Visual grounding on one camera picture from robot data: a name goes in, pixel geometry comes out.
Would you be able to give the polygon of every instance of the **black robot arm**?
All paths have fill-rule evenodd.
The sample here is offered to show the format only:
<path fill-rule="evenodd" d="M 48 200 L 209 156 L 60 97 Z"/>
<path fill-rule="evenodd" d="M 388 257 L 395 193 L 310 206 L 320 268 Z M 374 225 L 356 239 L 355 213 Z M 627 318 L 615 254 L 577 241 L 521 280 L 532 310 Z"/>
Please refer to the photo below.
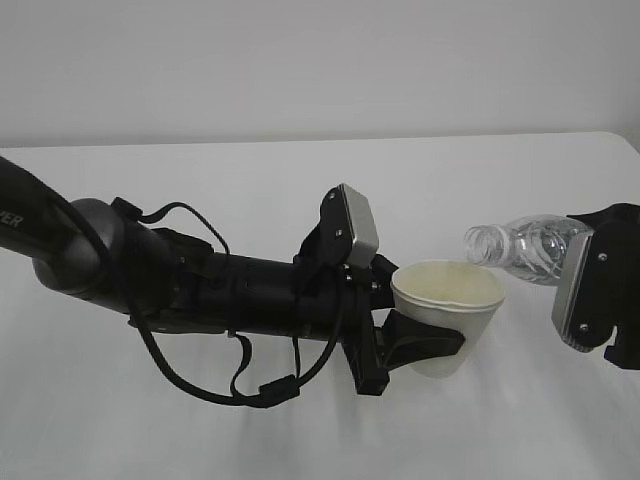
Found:
<path fill-rule="evenodd" d="M 394 306 L 390 281 L 397 267 L 377 253 L 367 199 L 345 184 L 326 194 L 320 221 L 292 263 L 231 255 L 226 243 L 226 252 L 216 253 L 203 240 L 145 226 L 174 207 L 198 215 L 184 204 L 150 216 L 120 198 L 111 205 L 96 199 L 69 204 L 2 157 L 0 192 L 0 246 L 32 257 L 46 287 L 129 315 L 165 376 L 204 400 L 260 408 L 282 403 L 298 395 L 338 342 L 358 393 L 380 395 L 390 370 L 453 355 L 464 342 L 459 332 L 418 323 L 395 310 L 383 327 L 374 325 L 372 310 Z M 238 332 L 327 345 L 305 374 L 276 380 L 251 396 L 240 394 L 232 383 L 232 395 L 225 396 L 200 390 L 175 374 L 151 332 L 228 332 L 243 346 L 238 373 L 251 352 L 250 342 Z"/>

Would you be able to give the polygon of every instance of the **black cable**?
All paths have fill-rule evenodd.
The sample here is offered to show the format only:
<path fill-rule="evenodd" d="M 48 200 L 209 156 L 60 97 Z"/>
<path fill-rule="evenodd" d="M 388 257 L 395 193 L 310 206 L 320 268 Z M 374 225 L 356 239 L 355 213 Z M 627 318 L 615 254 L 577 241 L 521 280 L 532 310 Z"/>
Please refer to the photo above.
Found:
<path fill-rule="evenodd" d="M 338 307 L 337 307 L 338 311 L 336 313 L 336 321 L 333 325 L 333 331 L 331 332 L 331 336 L 329 337 L 329 340 L 327 341 L 327 344 L 325 345 L 324 350 L 322 350 L 320 357 L 318 358 L 318 360 L 316 360 L 316 363 L 314 363 L 311 366 L 311 368 L 307 371 L 307 373 L 305 373 L 299 378 L 299 381 L 298 381 L 299 387 L 302 387 L 303 385 L 309 383 L 309 381 L 313 377 L 315 377 L 320 370 L 322 370 L 322 367 L 325 366 L 325 364 L 329 360 L 329 357 L 331 357 L 331 354 L 333 353 L 333 349 L 335 348 L 336 343 L 338 343 L 338 337 L 340 336 L 340 329 L 342 328 L 342 319 L 344 317 L 345 277 L 342 269 L 339 269 L 338 273 L 336 274 L 336 283 L 338 285 Z"/>
<path fill-rule="evenodd" d="M 291 342 L 293 343 L 293 358 L 296 363 L 296 378 L 300 378 L 302 362 L 300 360 L 300 342 L 298 341 L 298 335 L 291 337 Z"/>
<path fill-rule="evenodd" d="M 142 215 L 138 221 L 140 223 L 144 223 L 147 225 L 152 223 L 158 223 L 160 220 L 166 217 L 167 214 L 174 208 L 184 208 L 185 210 L 188 210 L 193 215 L 195 215 L 198 218 L 198 220 L 200 220 L 204 224 L 204 226 L 207 227 L 207 229 L 211 233 L 213 233 L 213 235 L 218 239 L 218 241 L 220 242 L 220 245 L 222 245 L 222 248 L 224 248 L 224 253 L 227 256 L 227 260 L 229 259 L 229 256 L 231 255 L 231 251 L 229 250 L 229 245 L 227 245 L 227 242 L 225 241 L 225 239 L 222 237 L 222 235 L 218 233 L 218 231 L 213 227 L 213 225 L 211 225 L 209 221 L 206 218 L 204 218 L 204 216 L 202 216 L 191 205 L 187 205 L 186 203 L 183 203 L 183 202 L 171 202 L 165 205 L 164 207 L 162 207 L 157 212 L 154 212 L 150 215 Z"/>
<path fill-rule="evenodd" d="M 52 188 L 48 187 L 43 182 L 40 182 L 40 183 L 49 193 L 49 196 L 51 197 L 51 200 L 54 203 L 54 205 L 58 207 L 60 211 L 75 224 L 75 226 L 80 230 L 80 232 L 87 238 L 91 246 L 96 250 L 96 253 L 100 257 L 100 261 L 107 268 L 114 285 L 116 286 L 116 288 L 122 295 L 125 303 L 127 304 L 127 308 L 129 309 L 129 314 L 131 315 L 131 318 L 135 322 L 135 326 L 137 327 L 138 332 L 140 332 L 142 341 L 147 347 L 147 350 L 149 351 L 151 358 L 157 365 L 158 369 L 166 377 L 166 379 L 169 380 L 173 385 L 175 385 L 180 390 L 188 393 L 189 395 L 197 397 L 201 400 L 217 403 L 220 405 L 231 405 L 231 406 L 244 405 L 244 403 L 242 403 L 242 401 L 238 398 L 208 392 L 206 390 L 203 390 L 187 382 L 171 368 L 171 365 L 169 365 L 166 358 L 162 354 L 160 347 L 156 343 L 155 338 L 153 337 L 153 334 L 149 329 L 149 324 L 147 323 L 147 319 L 145 318 L 142 311 L 138 307 L 136 299 L 133 297 L 133 294 L 129 289 L 129 285 L 127 284 L 127 281 L 124 278 L 124 275 L 120 271 L 120 268 L 118 267 L 118 265 L 113 260 L 111 253 L 102 242 L 102 239 L 100 238 L 98 233 L 91 226 L 91 224 L 65 198 L 63 198 L 61 195 L 59 195 L 57 192 L 55 192 Z"/>
<path fill-rule="evenodd" d="M 252 396 L 244 396 L 242 394 L 239 394 L 236 396 L 220 395 L 217 393 L 209 392 L 200 387 L 197 387 L 196 385 L 193 385 L 192 383 L 186 381 L 184 378 L 180 377 L 173 370 L 173 368 L 171 368 L 171 365 L 169 365 L 166 358 L 164 357 L 153 334 L 151 333 L 149 324 L 147 323 L 147 319 L 142 313 L 142 311 L 140 310 L 137 304 L 137 301 L 134 298 L 132 291 L 129 288 L 129 285 L 124 275 L 122 274 L 119 266 L 113 260 L 111 253 L 109 252 L 107 247 L 104 245 L 102 239 L 100 238 L 98 233 L 95 231 L 93 226 L 64 197 L 62 197 L 55 190 L 47 186 L 45 183 L 41 182 L 39 179 L 36 178 L 36 180 L 48 192 L 48 195 L 51 198 L 51 201 L 53 202 L 53 204 L 58 209 L 60 209 L 60 211 L 64 215 L 66 215 L 69 218 L 69 220 L 71 220 L 71 222 L 73 222 L 73 224 L 80 230 L 80 232 L 87 238 L 91 246 L 95 249 L 96 253 L 98 254 L 98 257 L 100 258 L 100 261 L 107 268 L 108 273 L 111 276 L 111 279 L 115 287 L 118 289 L 118 291 L 122 295 L 127 305 L 127 308 L 129 310 L 129 315 L 133 319 L 135 326 L 138 332 L 140 333 L 142 341 L 144 342 L 145 346 L 147 347 L 147 350 L 149 351 L 149 354 L 151 355 L 151 358 L 155 362 L 160 372 L 165 376 L 167 380 L 169 380 L 169 382 L 171 382 L 175 387 L 179 388 L 185 393 L 211 403 L 216 403 L 220 405 L 229 405 L 229 406 L 246 405 L 246 406 L 253 406 L 258 408 L 271 406 L 269 404 L 265 404 L 265 399 L 262 398 L 260 395 L 252 395 Z M 195 211 L 189 205 L 181 204 L 178 202 L 174 204 L 169 204 L 163 207 L 163 209 L 159 210 L 158 212 L 144 217 L 144 219 L 147 222 L 149 222 L 150 220 L 153 220 L 157 216 L 162 218 L 166 215 L 166 213 L 168 213 L 169 210 L 176 207 L 185 208 L 189 210 L 191 213 L 193 213 L 196 217 L 198 217 L 198 219 L 200 219 L 207 226 L 207 228 L 209 228 L 209 230 L 211 230 L 214 233 L 216 238 L 218 238 L 220 243 L 225 248 L 227 257 L 229 256 L 229 247 L 227 243 L 224 241 L 224 239 L 209 224 L 209 222 L 207 222 L 206 219 L 202 217 L 202 215 L 200 215 L 197 211 Z M 340 334 L 340 328 L 342 326 L 342 317 L 344 313 L 343 312 L 344 310 L 343 308 L 344 277 L 341 274 L 339 274 L 337 278 L 337 284 L 338 284 L 338 306 L 337 306 L 337 317 L 334 324 L 334 329 L 327 342 L 327 345 L 325 345 L 325 348 L 322 351 L 322 354 L 320 355 L 316 363 L 304 375 L 302 375 L 302 377 L 297 379 L 296 386 L 298 388 L 308 383 L 315 375 L 317 375 L 317 373 L 322 369 L 322 367 L 324 367 L 324 365 L 326 364 L 329 357 L 331 356 L 331 353 L 333 352 L 333 349 L 335 348 L 335 345 L 337 343 L 338 336 Z M 241 341 L 241 343 L 243 344 L 243 362 L 241 363 L 241 367 L 239 371 L 234 376 L 234 381 L 237 378 L 237 376 L 240 373 L 242 373 L 242 371 L 244 371 L 244 369 L 246 368 L 246 365 L 244 365 L 245 357 L 246 357 L 246 354 L 245 354 L 246 346 L 244 342 Z"/>

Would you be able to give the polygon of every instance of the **table surface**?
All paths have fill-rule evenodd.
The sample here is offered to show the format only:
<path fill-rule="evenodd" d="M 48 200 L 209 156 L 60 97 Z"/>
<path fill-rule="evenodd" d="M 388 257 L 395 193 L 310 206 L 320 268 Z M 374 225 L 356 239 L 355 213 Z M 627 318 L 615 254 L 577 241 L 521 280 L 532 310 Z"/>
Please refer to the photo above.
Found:
<path fill-rule="evenodd" d="M 461 258 L 468 226 L 640 203 L 638 154 L 608 133 L 4 149 L 67 198 L 188 202 L 237 254 L 289 261 L 320 200 L 368 196 L 398 265 Z M 209 238 L 186 213 L 167 226 Z M 565 346 L 554 289 L 498 272 L 507 300 L 452 377 L 405 367 L 360 397 L 340 350 L 302 396 L 256 411 L 206 404 L 163 379 L 116 313 L 40 287 L 0 252 L 0 477 L 6 479 L 637 479 L 640 372 Z M 253 336 L 245 391 L 293 368 L 290 342 Z M 225 336 L 162 337 L 188 379 L 227 392 Z M 303 341 L 305 365 L 319 342 Z"/>

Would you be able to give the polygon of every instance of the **white paper cup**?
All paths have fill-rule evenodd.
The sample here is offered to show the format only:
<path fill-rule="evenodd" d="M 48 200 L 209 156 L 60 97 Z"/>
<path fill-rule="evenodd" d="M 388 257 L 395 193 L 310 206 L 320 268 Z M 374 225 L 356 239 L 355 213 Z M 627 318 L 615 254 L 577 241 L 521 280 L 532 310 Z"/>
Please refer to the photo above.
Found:
<path fill-rule="evenodd" d="M 395 307 L 413 320 L 461 332 L 457 354 L 412 363 L 428 377 L 454 373 L 474 347 L 505 291 L 489 270 L 465 262 L 429 260 L 396 270 L 391 279 Z"/>

